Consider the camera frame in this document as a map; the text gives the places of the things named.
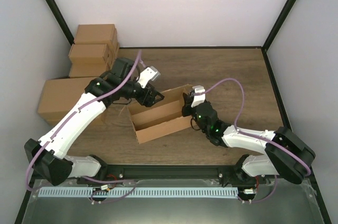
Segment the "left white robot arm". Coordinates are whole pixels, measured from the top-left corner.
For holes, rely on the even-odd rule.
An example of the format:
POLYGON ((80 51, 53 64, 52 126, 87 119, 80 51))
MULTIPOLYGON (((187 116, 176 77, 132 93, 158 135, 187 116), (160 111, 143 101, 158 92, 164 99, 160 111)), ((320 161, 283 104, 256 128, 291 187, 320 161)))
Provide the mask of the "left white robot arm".
POLYGON ((56 126, 38 141, 29 139, 24 145, 30 162, 28 170, 34 170, 52 185, 84 176, 97 184, 104 183, 108 177, 106 162, 95 155, 69 156, 68 150, 87 126, 120 98, 135 99, 145 107, 164 99, 151 85, 160 72, 153 66, 140 70, 140 58, 118 58, 111 70, 90 81, 75 106, 56 126))

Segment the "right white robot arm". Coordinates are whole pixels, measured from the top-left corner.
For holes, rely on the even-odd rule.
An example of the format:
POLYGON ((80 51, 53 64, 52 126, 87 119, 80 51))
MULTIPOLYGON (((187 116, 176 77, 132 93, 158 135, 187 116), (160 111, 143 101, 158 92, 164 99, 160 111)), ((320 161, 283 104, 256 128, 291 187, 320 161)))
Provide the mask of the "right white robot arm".
POLYGON ((314 151, 291 129, 250 130, 235 127, 218 118, 210 102, 194 93, 183 94, 182 115, 190 116, 206 138, 215 146, 243 148, 257 152, 244 155, 236 163, 235 178, 247 183, 255 176, 276 175, 293 184, 301 184, 310 175, 314 151))

